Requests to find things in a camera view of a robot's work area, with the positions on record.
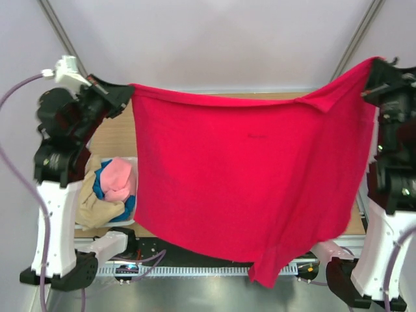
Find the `gray floor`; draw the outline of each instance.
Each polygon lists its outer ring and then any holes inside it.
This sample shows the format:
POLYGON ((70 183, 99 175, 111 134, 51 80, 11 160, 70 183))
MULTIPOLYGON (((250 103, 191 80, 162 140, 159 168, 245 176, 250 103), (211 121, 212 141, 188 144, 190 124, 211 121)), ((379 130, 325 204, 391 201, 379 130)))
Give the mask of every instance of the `gray floor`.
MULTIPOLYGON (((324 281, 320 274, 317 281, 324 281)), ((100 278, 87 288, 87 296, 102 289, 114 278, 100 278)), ((49 296, 48 311, 80 311, 77 293, 59 292, 49 296)), ((273 289, 250 283, 244 277, 152 278, 132 285, 113 285, 86 302, 86 312, 348 312, 347 306, 327 287, 308 285, 281 277, 273 289)), ((370 310, 381 312, 372 305, 370 310)))

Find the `red fabric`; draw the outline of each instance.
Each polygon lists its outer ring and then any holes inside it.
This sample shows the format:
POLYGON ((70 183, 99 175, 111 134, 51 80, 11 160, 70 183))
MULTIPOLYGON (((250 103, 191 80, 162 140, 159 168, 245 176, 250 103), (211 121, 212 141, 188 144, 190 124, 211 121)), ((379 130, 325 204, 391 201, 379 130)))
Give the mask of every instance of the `red fabric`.
POLYGON ((372 59, 290 100, 186 94, 135 84, 135 220, 194 252, 254 262, 251 280, 338 237, 369 156, 372 59))

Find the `plastic bin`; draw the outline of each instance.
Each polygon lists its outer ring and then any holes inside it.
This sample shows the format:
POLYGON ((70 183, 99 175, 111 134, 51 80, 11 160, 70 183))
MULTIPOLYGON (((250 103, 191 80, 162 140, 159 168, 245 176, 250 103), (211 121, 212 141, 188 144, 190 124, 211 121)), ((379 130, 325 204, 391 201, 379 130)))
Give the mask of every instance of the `plastic bin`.
MULTIPOLYGON (((110 159, 111 158, 102 158, 101 162, 109 161, 110 159)), ((133 165, 133 172, 136 175, 136 186, 137 186, 138 185, 137 157, 121 157, 121 159, 125 159, 133 165)), ((135 203, 135 206, 133 207, 133 210, 131 211, 130 217, 127 220, 119 221, 119 222, 109 222, 100 226, 100 228, 110 228, 112 226, 129 226, 130 224, 135 223, 135 221, 133 220, 133 217, 136 212, 136 205, 137 205, 137 201, 135 203)), ((75 223, 75 228, 82 229, 83 226, 75 223)))

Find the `white wall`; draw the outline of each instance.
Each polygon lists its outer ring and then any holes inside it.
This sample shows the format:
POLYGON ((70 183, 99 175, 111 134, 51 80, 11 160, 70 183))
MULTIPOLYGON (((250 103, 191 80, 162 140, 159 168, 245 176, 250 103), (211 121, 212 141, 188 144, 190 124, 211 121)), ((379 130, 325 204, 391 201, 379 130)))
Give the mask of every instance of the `white wall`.
MULTIPOLYGON (((398 56, 399 67, 416 66, 415 12, 416 0, 386 0, 348 67, 372 55, 388 60, 398 56)), ((416 240, 413 239, 400 279, 400 288, 409 305, 408 311, 416 311, 415 261, 416 240)))
POLYGON ((370 0, 51 0, 87 70, 178 90, 325 85, 370 0))
MULTIPOLYGON (((0 10, 0 94, 12 85, 50 68, 63 54, 36 1, 3 1, 0 10)), ((37 99, 53 83, 33 82, 6 102, 0 113, 0 141, 26 177, 33 176, 39 146, 34 118, 37 99)), ((0 162, 0 310, 29 310, 34 287, 19 283, 36 248, 37 204, 0 162)))

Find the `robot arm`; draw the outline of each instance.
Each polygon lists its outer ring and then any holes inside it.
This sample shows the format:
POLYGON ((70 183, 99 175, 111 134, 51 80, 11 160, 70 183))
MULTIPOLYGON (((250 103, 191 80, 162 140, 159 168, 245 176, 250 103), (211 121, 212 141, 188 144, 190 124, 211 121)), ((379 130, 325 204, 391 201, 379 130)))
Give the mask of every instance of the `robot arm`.
MULTIPOLYGON (((73 291, 89 286, 98 267, 117 254, 135 253, 132 229, 111 228, 88 246, 75 250, 73 237, 77 199, 90 157, 87 144, 104 118, 114 118, 126 108, 132 86, 106 83, 93 75, 78 74, 75 57, 63 56, 55 71, 44 77, 69 88, 54 88, 39 99, 38 131, 42 143, 34 156, 34 178, 50 218, 50 238, 45 270, 53 289, 73 291)), ((20 281, 39 285, 44 250, 44 214, 39 213, 38 243, 32 265, 20 274, 20 281)))
POLYGON ((376 162, 367 175, 370 220, 361 258, 351 261, 345 253, 333 254, 337 248, 325 250, 328 242, 315 249, 328 263, 329 288, 349 306, 368 309, 374 301, 385 307, 388 295, 390 309, 405 311, 398 282, 409 240, 400 244, 393 266, 389 258, 402 234, 416 226, 416 68, 398 69, 395 63, 375 59, 362 93, 380 108, 380 126, 376 162))

